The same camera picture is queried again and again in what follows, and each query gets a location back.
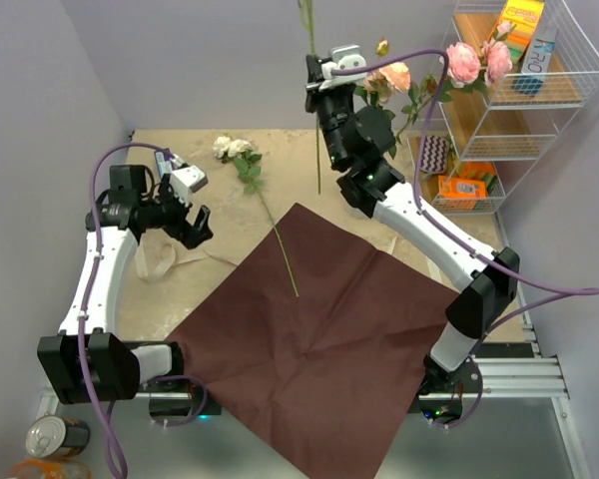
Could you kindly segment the cream ribbon gold lettering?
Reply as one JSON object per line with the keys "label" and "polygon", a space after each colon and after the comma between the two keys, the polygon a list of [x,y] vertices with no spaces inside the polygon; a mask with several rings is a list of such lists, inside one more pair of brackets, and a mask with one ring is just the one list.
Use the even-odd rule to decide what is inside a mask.
{"label": "cream ribbon gold lettering", "polygon": [[234,257],[206,248],[179,250],[172,242],[142,240],[135,254],[136,275],[143,282],[154,283],[161,281],[177,266],[208,258],[231,266],[239,265]]}

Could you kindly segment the peach rose stem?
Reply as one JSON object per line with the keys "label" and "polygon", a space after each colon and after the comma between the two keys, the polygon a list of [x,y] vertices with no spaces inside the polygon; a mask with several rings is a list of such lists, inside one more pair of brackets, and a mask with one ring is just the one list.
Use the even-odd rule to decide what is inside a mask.
{"label": "peach rose stem", "polygon": [[404,62],[394,62],[368,73],[361,85],[355,87],[354,93],[366,105],[382,110],[389,121],[396,115],[387,108],[389,100],[399,93],[410,90],[411,76]]}

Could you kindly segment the white rose stem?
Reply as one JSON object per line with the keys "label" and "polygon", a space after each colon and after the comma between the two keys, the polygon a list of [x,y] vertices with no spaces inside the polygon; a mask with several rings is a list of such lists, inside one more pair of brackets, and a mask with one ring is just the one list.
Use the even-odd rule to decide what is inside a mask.
{"label": "white rose stem", "polygon": [[265,181],[262,178],[261,166],[263,155],[257,151],[251,142],[244,139],[234,139],[227,133],[216,137],[212,150],[214,157],[222,164],[232,164],[234,166],[237,178],[244,186],[244,194],[255,196],[260,202],[278,243],[294,296],[299,298],[298,284],[284,240],[264,195]]}

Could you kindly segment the small pink rose stem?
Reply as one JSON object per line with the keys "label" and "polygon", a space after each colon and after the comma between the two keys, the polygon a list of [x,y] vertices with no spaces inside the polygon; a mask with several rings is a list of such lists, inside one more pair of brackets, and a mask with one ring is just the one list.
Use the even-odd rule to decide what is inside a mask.
{"label": "small pink rose stem", "polygon": [[[300,20],[307,32],[308,37],[308,80],[312,82],[315,79],[314,66],[316,60],[315,33],[314,33],[314,15],[313,2],[311,0],[297,1]],[[319,145],[319,125],[315,122],[314,126],[314,146],[316,162],[316,191],[321,194],[321,164],[320,164],[320,145]]]}

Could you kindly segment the red wrapping paper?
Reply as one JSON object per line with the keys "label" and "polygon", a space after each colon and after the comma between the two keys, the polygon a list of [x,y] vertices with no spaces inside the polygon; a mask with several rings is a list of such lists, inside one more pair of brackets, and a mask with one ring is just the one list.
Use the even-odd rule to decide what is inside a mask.
{"label": "red wrapping paper", "polygon": [[294,205],[171,339],[186,372],[303,474],[371,478],[455,297]]}

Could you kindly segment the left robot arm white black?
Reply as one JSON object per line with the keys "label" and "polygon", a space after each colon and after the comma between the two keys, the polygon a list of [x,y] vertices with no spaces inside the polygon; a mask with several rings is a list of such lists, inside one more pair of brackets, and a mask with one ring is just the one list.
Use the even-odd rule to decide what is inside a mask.
{"label": "left robot arm white black", "polygon": [[123,341],[118,335],[119,299],[141,236],[161,230],[187,249],[210,240],[211,211],[201,206],[193,223],[187,215],[192,193],[208,178],[183,165],[156,182],[141,165],[113,166],[110,186],[96,199],[98,217],[86,217],[87,252],[74,299],[56,334],[40,339],[38,359],[63,404],[90,400],[91,381],[102,402],[132,399],[154,381],[165,391],[187,379],[175,343]]}

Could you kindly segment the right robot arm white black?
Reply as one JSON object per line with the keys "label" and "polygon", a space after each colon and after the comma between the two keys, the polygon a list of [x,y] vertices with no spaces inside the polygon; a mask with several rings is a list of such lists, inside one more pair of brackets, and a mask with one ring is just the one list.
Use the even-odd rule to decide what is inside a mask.
{"label": "right robot arm white black", "polygon": [[472,238],[429,205],[385,158],[395,146],[387,114],[357,110],[353,94],[368,68],[356,45],[337,47],[326,58],[307,55],[305,109],[316,115],[330,166],[346,202],[402,235],[430,258],[458,289],[445,311],[441,335],[424,358],[423,394],[445,392],[476,352],[494,322],[516,296],[520,258]]}

